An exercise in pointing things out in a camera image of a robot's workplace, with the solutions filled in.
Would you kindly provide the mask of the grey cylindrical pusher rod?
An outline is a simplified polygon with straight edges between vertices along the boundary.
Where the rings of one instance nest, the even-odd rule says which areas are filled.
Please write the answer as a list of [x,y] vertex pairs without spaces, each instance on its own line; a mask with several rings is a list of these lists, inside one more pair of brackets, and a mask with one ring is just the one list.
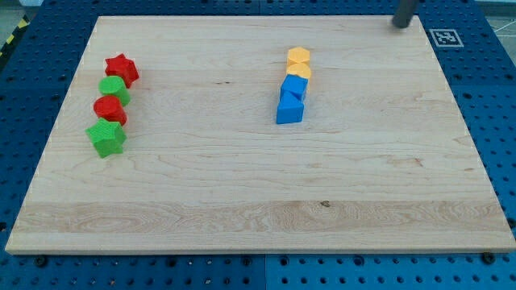
[[391,23],[399,29],[407,28],[418,8],[419,0],[400,0]]

